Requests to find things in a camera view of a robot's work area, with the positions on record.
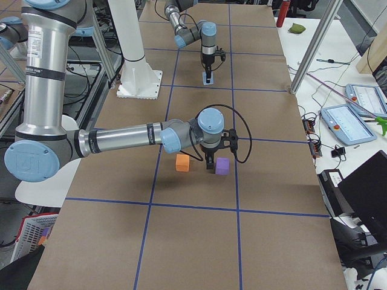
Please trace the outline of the orange foam block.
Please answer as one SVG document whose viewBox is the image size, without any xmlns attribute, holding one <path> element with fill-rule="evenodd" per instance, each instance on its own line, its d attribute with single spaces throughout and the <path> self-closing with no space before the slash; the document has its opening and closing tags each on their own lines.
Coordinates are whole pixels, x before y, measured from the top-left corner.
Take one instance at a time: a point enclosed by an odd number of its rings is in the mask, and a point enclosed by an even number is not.
<svg viewBox="0 0 387 290">
<path fill-rule="evenodd" d="M 186 154 L 176 154 L 175 169 L 178 172 L 188 172 L 190 168 L 190 157 Z"/>
</svg>

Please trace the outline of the near teach pendant tablet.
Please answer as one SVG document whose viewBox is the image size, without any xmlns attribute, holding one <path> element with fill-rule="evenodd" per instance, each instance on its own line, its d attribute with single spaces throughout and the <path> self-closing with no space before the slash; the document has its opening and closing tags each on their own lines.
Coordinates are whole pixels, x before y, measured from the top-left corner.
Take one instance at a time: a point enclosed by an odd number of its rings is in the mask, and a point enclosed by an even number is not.
<svg viewBox="0 0 387 290">
<path fill-rule="evenodd" d="M 346 146 L 367 143 L 377 139 L 375 133 L 349 105 L 322 108 L 320 114 L 329 130 Z"/>
</svg>

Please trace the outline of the white perforated basket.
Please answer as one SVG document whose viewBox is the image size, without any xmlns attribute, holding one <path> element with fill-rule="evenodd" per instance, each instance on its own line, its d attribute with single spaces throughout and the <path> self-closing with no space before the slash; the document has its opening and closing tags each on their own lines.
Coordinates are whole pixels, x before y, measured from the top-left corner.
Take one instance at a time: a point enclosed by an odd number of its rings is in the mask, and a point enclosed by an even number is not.
<svg viewBox="0 0 387 290">
<path fill-rule="evenodd" d="M 26 216 L 22 219 L 10 262 L 33 252 L 42 236 L 48 237 L 55 224 L 58 213 L 43 213 Z"/>
</svg>

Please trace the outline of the teach pendant tablet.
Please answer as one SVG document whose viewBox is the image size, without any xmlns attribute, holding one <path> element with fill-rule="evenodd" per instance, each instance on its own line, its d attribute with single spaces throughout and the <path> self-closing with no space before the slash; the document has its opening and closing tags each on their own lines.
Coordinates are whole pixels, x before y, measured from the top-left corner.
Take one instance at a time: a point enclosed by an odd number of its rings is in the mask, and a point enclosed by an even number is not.
<svg viewBox="0 0 387 290">
<path fill-rule="evenodd" d="M 367 143 L 377 139 L 375 133 L 349 105 L 322 108 L 320 114 L 329 130 L 346 146 Z"/>
<path fill-rule="evenodd" d="M 347 84 L 345 96 L 374 115 L 386 118 L 386 101 L 378 86 Z"/>
</svg>

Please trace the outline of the far teach pendant tablet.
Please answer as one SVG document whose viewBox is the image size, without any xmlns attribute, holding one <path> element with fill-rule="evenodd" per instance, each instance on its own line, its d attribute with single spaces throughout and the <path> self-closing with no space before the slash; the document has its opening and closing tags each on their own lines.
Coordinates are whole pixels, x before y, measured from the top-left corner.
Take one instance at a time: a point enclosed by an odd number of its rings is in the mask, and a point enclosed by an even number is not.
<svg viewBox="0 0 387 290">
<path fill-rule="evenodd" d="M 347 84 L 345 96 L 374 115 L 386 118 L 386 101 L 378 86 Z"/>
</svg>

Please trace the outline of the light blue foam block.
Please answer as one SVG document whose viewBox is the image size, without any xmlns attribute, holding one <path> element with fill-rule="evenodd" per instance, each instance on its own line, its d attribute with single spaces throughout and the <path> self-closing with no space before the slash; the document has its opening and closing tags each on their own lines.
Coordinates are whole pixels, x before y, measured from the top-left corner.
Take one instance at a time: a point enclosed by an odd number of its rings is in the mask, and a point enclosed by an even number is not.
<svg viewBox="0 0 387 290">
<path fill-rule="evenodd" d="M 214 76 L 213 76 L 213 73 L 210 73 L 210 77 L 207 78 L 207 73 L 206 73 L 206 72 L 203 72 L 203 73 L 202 73 L 202 79 L 203 79 L 203 85 L 204 85 L 204 86 L 214 84 Z"/>
</svg>

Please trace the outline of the black power adapter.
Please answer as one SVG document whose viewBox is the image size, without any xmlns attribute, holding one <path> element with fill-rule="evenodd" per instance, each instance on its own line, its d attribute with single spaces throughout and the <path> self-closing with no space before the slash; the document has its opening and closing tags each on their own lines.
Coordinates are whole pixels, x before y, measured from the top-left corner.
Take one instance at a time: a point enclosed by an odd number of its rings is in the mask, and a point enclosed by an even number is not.
<svg viewBox="0 0 387 290">
<path fill-rule="evenodd" d="M 343 176 L 339 169 L 323 170 L 317 175 L 322 191 L 322 196 L 328 212 L 332 216 L 342 214 L 353 214 L 354 211 L 344 198 L 339 189 L 339 183 L 342 182 Z"/>
</svg>

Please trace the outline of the brown paper table cover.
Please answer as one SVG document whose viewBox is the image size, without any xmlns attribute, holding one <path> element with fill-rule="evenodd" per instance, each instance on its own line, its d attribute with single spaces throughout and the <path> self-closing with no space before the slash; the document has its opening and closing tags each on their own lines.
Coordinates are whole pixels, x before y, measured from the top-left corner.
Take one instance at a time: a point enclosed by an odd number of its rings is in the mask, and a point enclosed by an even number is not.
<svg viewBox="0 0 387 290">
<path fill-rule="evenodd" d="M 97 128 L 188 120 L 219 103 L 240 136 L 216 175 L 158 146 L 81 160 L 30 289 L 345 289 L 273 14 L 263 5 L 198 4 L 227 52 L 201 81 L 200 48 L 177 50 L 171 26 L 143 10 L 149 63 L 164 72 L 155 100 L 110 91 Z"/>
</svg>

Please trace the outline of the aluminium frame post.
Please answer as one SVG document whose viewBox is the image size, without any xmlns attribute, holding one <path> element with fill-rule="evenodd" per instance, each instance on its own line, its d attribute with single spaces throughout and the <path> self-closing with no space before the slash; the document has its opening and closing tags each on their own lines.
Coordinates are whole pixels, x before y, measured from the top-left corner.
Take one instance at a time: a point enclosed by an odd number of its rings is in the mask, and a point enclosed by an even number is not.
<svg viewBox="0 0 387 290">
<path fill-rule="evenodd" d="M 322 18 L 319 21 L 319 24 L 316 28 L 316 31 L 313 34 L 311 42 L 309 43 L 307 50 L 303 56 L 301 64 L 294 76 L 294 79 L 290 86 L 290 94 L 295 95 L 306 76 L 306 73 L 312 63 L 313 58 L 315 57 L 332 21 L 334 20 L 337 12 L 342 5 L 343 0 L 331 0 L 323 14 Z"/>
</svg>

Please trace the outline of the black laptop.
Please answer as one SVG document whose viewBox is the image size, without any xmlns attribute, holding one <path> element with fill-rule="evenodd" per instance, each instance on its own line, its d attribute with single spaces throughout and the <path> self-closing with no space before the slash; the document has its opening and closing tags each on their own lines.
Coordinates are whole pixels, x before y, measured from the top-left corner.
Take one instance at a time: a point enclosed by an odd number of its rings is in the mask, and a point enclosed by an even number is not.
<svg viewBox="0 0 387 290">
<path fill-rule="evenodd" d="M 386 153 L 376 152 L 339 183 L 356 216 L 378 242 L 386 241 Z"/>
</svg>

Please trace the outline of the purple foam block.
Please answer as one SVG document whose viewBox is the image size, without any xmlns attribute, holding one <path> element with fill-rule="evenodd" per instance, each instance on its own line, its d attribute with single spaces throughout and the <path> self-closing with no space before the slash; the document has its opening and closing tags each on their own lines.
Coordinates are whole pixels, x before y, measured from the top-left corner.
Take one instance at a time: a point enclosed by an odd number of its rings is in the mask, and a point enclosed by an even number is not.
<svg viewBox="0 0 387 290">
<path fill-rule="evenodd" d="M 230 172 L 230 160 L 228 158 L 218 157 L 215 164 L 216 175 L 228 175 Z"/>
</svg>

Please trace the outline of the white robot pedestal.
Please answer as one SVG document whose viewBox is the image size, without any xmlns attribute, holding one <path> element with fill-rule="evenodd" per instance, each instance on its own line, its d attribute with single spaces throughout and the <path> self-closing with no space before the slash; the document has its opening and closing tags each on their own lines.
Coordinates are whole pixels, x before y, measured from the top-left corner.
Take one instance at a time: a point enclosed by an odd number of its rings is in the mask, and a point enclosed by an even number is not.
<svg viewBox="0 0 387 290">
<path fill-rule="evenodd" d="M 124 58 L 117 96 L 158 98 L 163 72 L 146 61 L 135 2 L 114 1 L 110 9 Z"/>
</svg>

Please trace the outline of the red water bottle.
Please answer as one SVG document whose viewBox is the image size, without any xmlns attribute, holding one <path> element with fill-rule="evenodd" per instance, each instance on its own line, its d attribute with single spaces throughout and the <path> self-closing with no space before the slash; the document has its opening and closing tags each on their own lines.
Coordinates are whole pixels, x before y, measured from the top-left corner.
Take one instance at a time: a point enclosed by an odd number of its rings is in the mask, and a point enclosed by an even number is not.
<svg viewBox="0 0 387 290">
<path fill-rule="evenodd" d="M 277 28 L 281 28 L 283 26 L 284 19 L 286 18 L 290 3 L 291 3 L 290 0 L 283 0 L 282 1 L 281 6 L 279 8 L 278 18 L 276 21 Z"/>
</svg>

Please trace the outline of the white plastic chair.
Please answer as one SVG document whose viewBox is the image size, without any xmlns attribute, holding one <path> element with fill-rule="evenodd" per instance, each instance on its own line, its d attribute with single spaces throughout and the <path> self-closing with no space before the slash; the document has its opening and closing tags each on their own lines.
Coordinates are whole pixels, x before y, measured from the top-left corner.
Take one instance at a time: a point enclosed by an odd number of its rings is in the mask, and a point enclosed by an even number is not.
<svg viewBox="0 0 387 290">
<path fill-rule="evenodd" d="M 24 204 L 61 208 L 79 164 L 80 159 L 71 161 L 46 181 L 21 181 L 15 191 L 16 199 Z"/>
</svg>

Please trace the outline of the green cloth pouch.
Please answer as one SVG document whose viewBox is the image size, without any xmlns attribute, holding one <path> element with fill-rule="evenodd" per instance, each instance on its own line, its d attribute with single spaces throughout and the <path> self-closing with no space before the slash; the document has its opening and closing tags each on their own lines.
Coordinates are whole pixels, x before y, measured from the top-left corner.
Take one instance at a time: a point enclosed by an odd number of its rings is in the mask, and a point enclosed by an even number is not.
<svg viewBox="0 0 387 290">
<path fill-rule="evenodd" d="M 306 30 L 306 28 L 301 24 L 293 23 L 292 26 L 288 29 L 288 32 L 293 34 L 301 34 Z"/>
</svg>

